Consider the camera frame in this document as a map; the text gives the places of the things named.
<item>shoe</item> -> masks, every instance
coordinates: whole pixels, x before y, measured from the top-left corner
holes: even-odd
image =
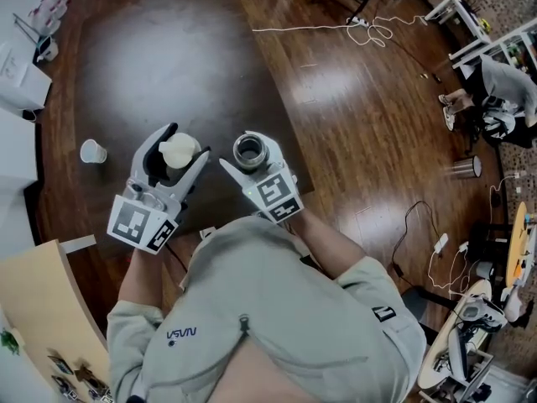
[[[449,106],[451,105],[451,102],[446,98],[446,96],[444,96],[444,94],[440,94],[438,96],[438,100],[440,101],[440,103],[446,105],[446,106]]]
[[[450,113],[450,107],[445,106],[442,111],[444,112],[444,121],[446,122],[447,129],[453,131],[455,125],[455,115]]]

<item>yellow round table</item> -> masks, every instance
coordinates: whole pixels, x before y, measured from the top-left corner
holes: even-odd
[[[438,336],[436,336],[435,341],[432,345],[430,345],[429,351],[425,355],[423,363],[421,364],[420,374],[418,375],[418,386],[422,390],[427,390],[433,386],[437,386],[440,382],[449,377],[450,371],[448,368],[444,368],[440,372],[436,372],[433,366],[435,365],[435,361],[447,350],[450,331],[455,326],[456,320],[458,319],[457,315],[464,307],[468,298],[471,296],[484,294],[490,299],[492,293],[493,290],[490,286],[490,282],[488,280],[479,280],[472,285],[472,287],[470,287],[466,293],[464,293],[463,297],[461,297],[454,311],[450,314],[450,316],[448,316],[446,322],[438,332]],[[476,348],[479,348],[487,335],[487,332],[477,330],[476,335],[472,338],[472,340],[470,340],[470,342],[473,343]]]
[[[508,288],[512,287],[517,280],[517,266],[526,255],[526,245],[528,242],[528,229],[525,222],[526,213],[528,213],[528,208],[522,201],[514,218],[511,240],[509,242],[507,269],[505,270],[505,285]]]

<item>paper cup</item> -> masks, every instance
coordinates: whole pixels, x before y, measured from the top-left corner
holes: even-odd
[[[107,159],[107,150],[93,139],[88,139],[81,146],[81,160],[85,163],[104,163]]]

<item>wooden floor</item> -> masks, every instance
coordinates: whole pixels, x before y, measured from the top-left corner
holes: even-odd
[[[240,2],[253,29],[338,25],[348,16],[333,0]],[[39,116],[44,136],[45,183],[38,210],[43,240],[63,241],[92,233],[76,165],[79,110],[74,107],[74,91],[81,24],[92,15],[106,16],[114,8],[135,3],[73,0],[60,31],[60,56],[44,68],[54,84],[47,108]],[[371,20],[378,12],[383,17],[411,20],[428,11],[422,0],[371,0],[363,16]],[[453,181],[445,176],[445,169],[465,149],[463,135],[447,131],[437,99],[460,86],[447,62],[449,42],[439,27],[420,21],[389,27],[394,40],[387,41],[385,48],[371,43],[359,47],[344,29],[255,33],[255,37],[315,186],[306,204],[388,266],[404,231],[405,212],[418,200],[429,202],[438,231],[450,238],[443,257],[435,259],[431,269],[443,285],[456,248],[467,239],[472,223],[489,219],[488,187],[499,181],[496,159],[491,148],[479,144],[481,179]],[[367,37],[363,29],[354,29],[352,34],[362,42]],[[432,72],[441,84],[433,80]],[[187,260],[196,243],[194,235],[175,248]],[[406,279],[428,289],[432,289],[427,267],[434,243],[428,213],[418,207],[409,216],[408,236],[396,260]],[[93,248],[72,254],[70,263],[97,323],[106,327],[106,314],[116,300],[127,260],[101,258]],[[454,276],[462,265],[459,258]],[[182,272],[172,259],[168,266],[171,272],[164,275],[170,306]],[[408,287],[393,272],[392,276],[400,290]],[[447,296],[445,290],[435,292]],[[430,308],[426,322],[438,328],[445,314]]]

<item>trash can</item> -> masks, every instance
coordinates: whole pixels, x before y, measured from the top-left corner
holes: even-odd
[[[457,179],[478,178],[481,176],[481,160],[477,155],[453,163],[450,169],[450,175]]]

